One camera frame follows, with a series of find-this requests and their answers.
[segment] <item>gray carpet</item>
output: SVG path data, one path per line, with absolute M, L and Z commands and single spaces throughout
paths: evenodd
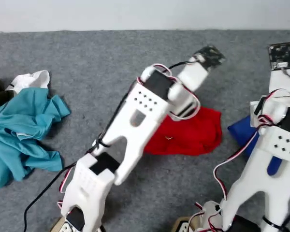
M 103 222 L 109 232 L 167 232 L 179 216 L 197 211 L 194 201 L 220 201 L 212 169 L 238 146 L 227 126 L 249 113 L 249 101 L 267 93 L 270 67 L 266 47 L 290 41 L 290 31 L 90 31 L 0 34 L 0 78 L 8 84 L 21 73 L 52 72 L 51 92 L 72 114 L 54 126 L 43 143 L 60 151 L 65 163 L 79 159 L 106 125 L 130 82 L 154 62 L 186 60 L 206 44 L 227 57 L 198 90 L 205 107 L 222 112 L 223 143 L 199 157 L 144 155 L 129 178 L 112 188 Z M 122 159 L 124 144 L 116 146 Z M 245 165 L 243 157 L 219 175 L 228 188 Z M 55 173 L 35 170 L 26 180 L 0 189 L 0 232 L 23 231 L 23 211 Z M 47 232 L 59 217 L 59 182 L 33 206 L 29 232 Z M 260 222 L 264 196 L 258 193 L 239 214 Z

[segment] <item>circuit board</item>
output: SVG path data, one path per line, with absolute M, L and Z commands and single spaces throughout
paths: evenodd
M 272 44 L 268 48 L 271 69 L 290 69 L 290 42 Z

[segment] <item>white plastic part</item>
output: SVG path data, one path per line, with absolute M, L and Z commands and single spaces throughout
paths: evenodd
M 125 181 L 136 166 L 142 157 L 145 145 L 165 119 L 171 107 L 171 104 L 144 86 L 139 83 L 135 84 L 126 99 L 126 103 L 103 137 L 103 142 L 108 145 L 115 143 L 121 137 L 127 139 L 125 157 L 115 172 L 116 185 Z M 139 113 L 142 113 L 145 117 L 140 125 L 134 126 L 133 119 Z M 105 150 L 106 148 L 101 145 L 93 154 L 99 155 Z
M 190 93 L 179 83 L 175 83 L 169 89 L 168 99 L 171 102 L 180 102 L 180 99 L 183 97 L 187 97 L 187 93 Z
M 145 68 L 144 71 L 142 72 L 142 75 L 140 76 L 141 81 L 146 82 L 155 70 L 157 69 L 154 66 L 149 66 Z
M 283 161 L 278 172 L 269 176 L 267 167 L 273 156 Z M 281 225 L 290 199 L 290 132 L 279 127 L 268 127 L 260 135 L 241 177 L 232 185 L 227 200 L 222 200 L 224 231 L 231 225 L 239 206 L 259 191 L 265 193 L 265 217 Z M 261 231 L 277 232 L 278 229 L 262 221 Z
M 47 70 L 37 71 L 35 73 L 27 73 L 18 75 L 6 88 L 6 90 L 13 90 L 15 94 L 19 93 L 24 88 L 37 87 L 47 88 L 50 81 L 50 74 Z
M 196 58 L 191 57 L 189 61 L 195 62 Z M 208 71 L 200 63 L 195 62 L 187 64 L 178 78 L 190 91 L 194 92 L 201 86 L 207 75 Z
M 200 108 L 200 101 L 187 91 L 180 83 L 175 83 L 170 87 L 168 98 L 174 106 L 171 111 L 175 115 L 182 117 L 195 108 Z M 179 121 L 178 117 L 170 114 L 174 121 Z
M 272 92 L 278 88 L 284 88 L 290 92 L 290 77 L 285 75 L 281 70 L 271 71 L 269 92 Z M 285 96 L 285 94 L 283 92 L 279 92 L 276 96 L 282 97 Z
M 208 219 L 210 216 L 217 214 L 216 205 L 219 205 L 217 202 L 209 201 L 203 205 L 202 210 L 204 211 L 204 215 L 200 216 L 201 219 L 201 228 L 198 228 L 196 232 L 210 229 Z M 210 222 L 216 228 L 222 227 L 222 217 L 220 214 L 217 214 L 210 218 Z
M 85 225 L 82 232 L 95 232 L 101 226 L 105 198 L 115 180 L 115 175 L 108 169 L 99 175 L 92 172 L 89 168 L 96 162 L 91 154 L 78 160 L 63 198 L 61 214 L 64 217 L 76 206 L 83 211 Z

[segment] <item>red and white wire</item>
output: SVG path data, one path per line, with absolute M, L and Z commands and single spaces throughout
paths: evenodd
M 213 226 L 213 224 L 211 223 L 211 218 L 212 217 L 214 217 L 214 216 L 216 216 L 216 215 L 218 215 L 219 213 L 221 212 L 221 209 L 219 209 L 215 214 L 213 214 L 213 215 L 211 215 L 211 216 L 209 216 L 208 217 L 208 225 L 209 225 L 209 228 L 210 228 L 210 230 L 212 231 L 212 232 L 217 232 L 218 230 L 219 231 L 222 231 L 222 229 L 218 229 L 218 228 L 215 228 L 214 226 Z
M 192 216 L 189 218 L 188 226 L 187 226 L 187 232 L 189 232 L 189 228 L 190 228 L 191 221 L 192 221 L 196 216 L 203 215 L 204 213 L 205 213 L 204 211 L 200 211 L 200 212 L 198 212 L 198 213 L 192 215 Z
M 195 202 L 194 203 L 200 210 L 203 210 L 203 206 L 200 204 L 200 203 L 198 203 L 198 202 Z
M 59 185 L 59 192 L 61 192 L 61 193 L 65 193 L 65 191 L 63 191 L 63 187 L 64 187 L 65 183 L 67 182 L 67 179 L 68 179 L 68 177 L 69 177 L 71 171 L 72 171 L 72 168 L 70 168 L 70 169 L 65 173 L 64 178 L 63 178 L 61 184 Z
M 164 64 L 155 63 L 155 64 L 152 64 L 151 66 L 164 68 L 166 71 L 168 71 L 169 74 L 167 76 L 169 77 L 173 75 L 172 71 L 168 67 L 166 67 Z
M 63 201 L 57 201 L 57 206 L 59 207 L 59 209 L 62 208 L 62 202 L 63 202 Z
M 263 108 L 264 108 L 264 105 L 266 103 L 267 100 L 269 100 L 271 97 L 274 96 L 275 93 L 279 92 L 279 91 L 284 91 L 284 92 L 287 92 L 289 95 L 290 95 L 290 91 L 286 90 L 285 88 L 277 88 L 275 90 L 273 90 L 272 92 L 270 92 L 264 99 L 264 102 L 263 102 L 263 105 L 262 105 L 262 108 L 261 108 L 261 113 L 260 115 L 264 115 L 263 114 Z
M 213 176 L 214 178 L 217 180 L 217 182 L 219 183 L 221 189 L 222 189 L 222 192 L 223 192 L 223 198 L 224 200 L 226 201 L 227 200 L 227 189 L 223 183 L 223 181 L 221 179 L 219 179 L 217 177 L 217 169 L 226 164 L 226 163 L 229 163 L 230 161 L 232 161 L 233 159 L 237 158 L 248 146 L 249 144 L 251 143 L 251 141 L 256 137 L 256 135 L 258 134 L 258 131 L 261 127 L 264 127 L 264 126 L 272 126 L 272 124 L 269 124 L 269 123 L 261 123 L 258 127 L 257 127 L 257 130 L 256 132 L 250 137 L 250 139 L 246 142 L 246 144 L 241 147 L 238 151 L 236 151 L 233 155 L 231 155 L 230 157 L 228 157 L 225 161 L 223 161 L 222 163 L 218 164 L 214 170 L 213 170 Z

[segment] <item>white cloth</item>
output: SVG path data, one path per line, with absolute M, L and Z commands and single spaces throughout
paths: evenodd
M 23 88 L 37 87 L 47 88 L 50 81 L 50 75 L 47 70 L 37 71 L 35 73 L 27 73 L 18 75 L 6 88 L 6 90 L 13 90 L 14 94 L 18 94 Z

